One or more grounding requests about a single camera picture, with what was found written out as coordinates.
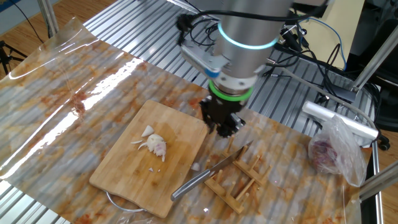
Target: black stand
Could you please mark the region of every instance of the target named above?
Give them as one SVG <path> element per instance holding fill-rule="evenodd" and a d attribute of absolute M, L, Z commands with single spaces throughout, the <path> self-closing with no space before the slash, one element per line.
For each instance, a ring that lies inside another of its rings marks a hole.
<path fill-rule="evenodd" d="M 3 47 L 6 47 L 10 50 L 10 54 L 7 55 L 6 52 L 4 51 Z M 18 51 L 17 49 L 15 49 L 14 47 L 11 47 L 10 45 L 6 44 L 5 41 L 0 40 L 0 62 L 2 63 L 2 67 L 4 68 L 4 71 L 6 72 L 6 75 L 8 75 L 8 69 L 7 69 L 7 65 L 9 65 L 9 62 L 11 60 L 16 60 L 16 61 L 23 61 L 24 59 L 22 58 L 17 58 L 14 56 L 11 56 L 11 53 L 15 52 L 17 54 L 19 54 L 20 56 L 27 58 L 26 55 L 22 54 L 20 51 Z"/>

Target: kitchen knife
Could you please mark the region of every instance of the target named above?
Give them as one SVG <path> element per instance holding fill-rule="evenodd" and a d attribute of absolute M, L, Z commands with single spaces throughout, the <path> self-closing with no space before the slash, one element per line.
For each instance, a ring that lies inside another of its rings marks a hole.
<path fill-rule="evenodd" d="M 245 146 L 250 147 L 252 142 L 253 141 L 249 142 Z M 218 171 L 220 171 L 222 168 L 224 168 L 224 167 L 230 165 L 231 163 L 233 163 L 240 156 L 240 154 L 242 153 L 242 150 L 243 150 L 243 148 L 245 146 L 240 148 L 238 151 L 232 153 L 226 159 L 224 159 L 221 162 L 217 163 L 217 165 L 213 166 L 211 169 L 207 169 L 207 170 L 203 171 L 202 173 L 200 173 L 196 177 L 194 177 L 191 180 L 189 180 L 187 183 L 183 184 L 179 189 L 177 189 L 172 194 L 171 200 L 173 202 L 176 201 L 178 198 L 182 197 L 183 195 L 185 195 L 186 193 L 191 191 L 194 187 L 196 187 L 200 183 L 203 183 L 204 181 L 209 179 L 214 174 L 218 173 Z"/>

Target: blue led ring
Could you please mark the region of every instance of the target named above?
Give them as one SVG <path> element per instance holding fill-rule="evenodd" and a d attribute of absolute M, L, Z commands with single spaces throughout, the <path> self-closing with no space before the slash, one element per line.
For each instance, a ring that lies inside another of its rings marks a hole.
<path fill-rule="evenodd" d="M 220 34 L 229 42 L 231 42 L 232 44 L 238 46 L 238 47 L 242 47 L 244 49 L 251 49 L 251 50 L 262 50 L 262 49 L 267 49 L 269 47 L 272 47 L 276 44 L 276 42 L 278 42 L 279 38 L 275 38 L 272 42 L 268 43 L 268 44 L 264 44 L 264 45 L 246 45 L 246 44 L 242 44 L 239 43 L 233 39 L 231 39 L 230 37 L 228 37 L 225 32 L 223 31 L 223 29 L 221 28 L 221 23 L 218 23 L 218 31 L 220 32 Z"/>

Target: green ring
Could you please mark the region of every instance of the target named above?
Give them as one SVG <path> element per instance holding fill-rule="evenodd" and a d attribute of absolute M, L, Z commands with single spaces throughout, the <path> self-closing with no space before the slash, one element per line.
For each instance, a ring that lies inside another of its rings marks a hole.
<path fill-rule="evenodd" d="M 209 80 L 209 87 L 210 87 L 210 90 L 216 96 L 220 97 L 223 100 L 232 101 L 232 102 L 247 100 L 250 98 L 251 94 L 253 93 L 253 87 L 251 87 L 249 89 L 249 91 L 247 91 L 245 94 L 243 94 L 241 96 L 228 96 L 228 95 L 225 95 L 224 93 L 220 92 L 219 90 L 217 90 L 217 88 L 214 86 L 213 81 L 211 81 L 211 80 Z"/>

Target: metal pipe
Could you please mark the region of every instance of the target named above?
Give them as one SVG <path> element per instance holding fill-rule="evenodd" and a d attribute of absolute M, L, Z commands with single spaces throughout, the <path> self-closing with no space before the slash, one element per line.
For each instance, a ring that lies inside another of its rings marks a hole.
<path fill-rule="evenodd" d="M 54 9 L 52 8 L 50 0 L 37 0 L 40 10 L 49 31 L 49 37 L 54 36 L 60 29 L 58 27 L 57 18 L 55 17 Z"/>
<path fill-rule="evenodd" d="M 368 138 L 368 139 L 375 139 L 377 138 L 377 135 L 379 134 L 379 131 L 373 128 L 370 128 L 369 126 L 363 125 L 359 122 L 356 122 L 352 119 L 349 119 L 341 114 L 335 113 L 331 110 L 328 110 L 316 103 L 312 103 L 310 101 L 306 101 L 303 105 L 302 108 L 303 112 L 306 112 L 316 118 L 321 119 L 322 121 L 328 121 L 331 120 L 332 117 L 335 115 L 339 116 L 345 124 L 350 128 L 350 130 L 354 133 L 357 134 L 358 136 Z"/>
<path fill-rule="evenodd" d="M 380 172 L 379 169 L 379 151 L 378 151 L 378 146 L 377 142 L 374 142 L 372 144 L 373 150 L 372 150 L 372 156 L 373 156 L 373 175 L 376 175 Z M 376 201 L 376 218 L 377 218 L 377 224 L 383 224 L 383 208 L 382 208 L 382 202 L 381 202 L 381 192 L 377 193 L 375 196 L 375 201 Z"/>
<path fill-rule="evenodd" d="M 359 191 L 359 199 L 364 201 L 398 181 L 398 161 L 365 181 Z"/>
<path fill-rule="evenodd" d="M 387 38 L 385 43 L 380 47 L 377 53 L 373 56 L 372 60 L 368 63 L 359 77 L 354 81 L 351 91 L 358 92 L 365 83 L 372 77 L 374 72 L 379 68 L 381 63 L 387 58 L 392 50 L 398 44 L 398 26 L 392 31 L 391 35 Z"/>

